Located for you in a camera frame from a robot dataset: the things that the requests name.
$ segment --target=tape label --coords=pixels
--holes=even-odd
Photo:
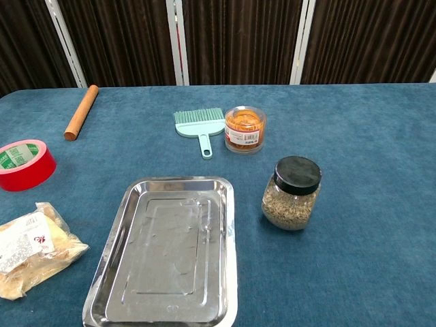
[[[31,161],[40,151],[36,144],[20,144],[0,153],[0,169],[15,168]]]

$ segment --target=food package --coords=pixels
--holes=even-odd
[[[76,261],[89,247],[48,202],[0,225],[0,297],[15,300]]]

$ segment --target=curtain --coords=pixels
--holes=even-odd
[[[164,0],[59,0],[89,84],[174,85]]]
[[[183,0],[190,84],[289,84],[302,0]]]
[[[428,82],[436,1],[317,1],[302,84]]]
[[[44,0],[0,0],[0,96],[76,87]]]

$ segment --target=stainless steel tray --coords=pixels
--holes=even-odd
[[[83,308],[84,326],[231,326],[234,196],[218,177],[149,178],[125,192]]]

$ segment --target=white pole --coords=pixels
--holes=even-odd
[[[180,50],[182,56],[183,85],[189,85],[188,60],[187,60],[186,39],[185,39],[185,23],[183,20],[182,0],[176,0],[176,15],[177,15],[178,36],[180,41]]]
[[[291,78],[289,82],[290,85],[301,83],[302,69],[305,66],[307,44],[311,33],[315,4],[316,0],[303,0],[302,2],[294,60],[292,62]]]
[[[166,0],[166,11],[168,15],[168,28],[170,30],[172,62],[174,64],[174,74],[176,75],[176,85],[183,85],[180,52],[178,50],[178,35],[174,0]]]
[[[433,75],[431,76],[429,83],[436,83],[436,69],[433,72]]]
[[[77,87],[88,87],[84,78],[82,66],[80,66],[76,50],[74,49],[73,42],[69,36],[68,28],[63,19],[61,8],[59,7],[57,0],[46,0],[46,5],[50,12],[50,16],[52,17],[53,25],[56,29],[59,41],[62,44],[63,51],[67,57],[69,68],[73,73]]]

